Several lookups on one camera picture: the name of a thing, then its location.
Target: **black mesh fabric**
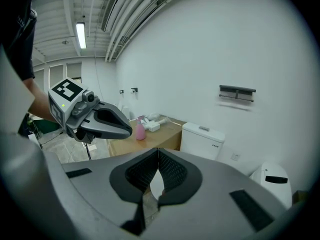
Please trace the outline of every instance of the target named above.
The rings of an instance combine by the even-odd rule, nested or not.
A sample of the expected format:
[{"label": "black mesh fabric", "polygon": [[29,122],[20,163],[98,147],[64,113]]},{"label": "black mesh fabric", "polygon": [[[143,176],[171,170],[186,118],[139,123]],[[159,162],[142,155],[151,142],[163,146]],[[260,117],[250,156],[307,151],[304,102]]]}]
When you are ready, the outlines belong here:
[{"label": "black mesh fabric", "polygon": [[158,150],[125,171],[125,178],[144,193],[158,169]]},{"label": "black mesh fabric", "polygon": [[180,186],[187,177],[187,169],[169,156],[159,153],[159,172],[163,178],[164,191]]}]

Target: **floor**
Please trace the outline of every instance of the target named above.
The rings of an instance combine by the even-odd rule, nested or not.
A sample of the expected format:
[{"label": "floor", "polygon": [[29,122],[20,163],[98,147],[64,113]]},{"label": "floor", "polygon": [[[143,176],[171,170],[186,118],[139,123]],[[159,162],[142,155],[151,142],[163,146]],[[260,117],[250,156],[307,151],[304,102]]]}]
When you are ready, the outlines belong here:
[{"label": "floor", "polygon": [[[62,164],[89,160],[83,144],[69,137],[62,129],[43,134],[38,141],[42,144],[44,151],[55,153]],[[88,147],[92,149],[90,151],[92,160],[110,157],[105,139],[95,138],[92,144],[88,144]],[[159,214],[157,203],[157,199],[153,196],[150,189],[148,189],[143,195],[143,212],[146,227]]]}]

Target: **bottle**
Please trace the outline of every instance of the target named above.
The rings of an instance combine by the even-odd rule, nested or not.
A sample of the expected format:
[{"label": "bottle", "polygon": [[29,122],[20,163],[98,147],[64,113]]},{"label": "bottle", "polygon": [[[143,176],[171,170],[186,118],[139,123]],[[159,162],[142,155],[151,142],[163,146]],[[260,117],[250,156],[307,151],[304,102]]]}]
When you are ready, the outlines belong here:
[{"label": "bottle", "polygon": [[138,141],[142,141],[146,138],[146,132],[145,132],[145,128],[141,123],[141,119],[144,119],[145,117],[139,116],[136,120],[136,127],[135,127],[135,138]]}]

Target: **fluorescent light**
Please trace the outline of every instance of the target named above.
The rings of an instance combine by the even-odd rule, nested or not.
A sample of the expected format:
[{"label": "fluorescent light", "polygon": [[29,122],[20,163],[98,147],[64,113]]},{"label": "fluorescent light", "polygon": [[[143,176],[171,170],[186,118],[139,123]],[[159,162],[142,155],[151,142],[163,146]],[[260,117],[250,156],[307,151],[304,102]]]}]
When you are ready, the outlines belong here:
[{"label": "fluorescent light", "polygon": [[76,33],[78,35],[78,40],[81,49],[86,49],[86,37],[85,37],[85,23],[78,22],[76,25]]}]

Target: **electrical outlet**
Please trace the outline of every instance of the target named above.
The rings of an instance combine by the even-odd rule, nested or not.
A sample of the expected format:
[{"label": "electrical outlet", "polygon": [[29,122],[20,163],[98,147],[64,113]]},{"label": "electrical outlet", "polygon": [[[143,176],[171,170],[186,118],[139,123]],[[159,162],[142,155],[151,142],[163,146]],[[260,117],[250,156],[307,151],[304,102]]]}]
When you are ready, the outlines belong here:
[{"label": "electrical outlet", "polygon": [[231,156],[231,159],[234,161],[238,161],[240,159],[240,155],[233,153],[233,155]]}]

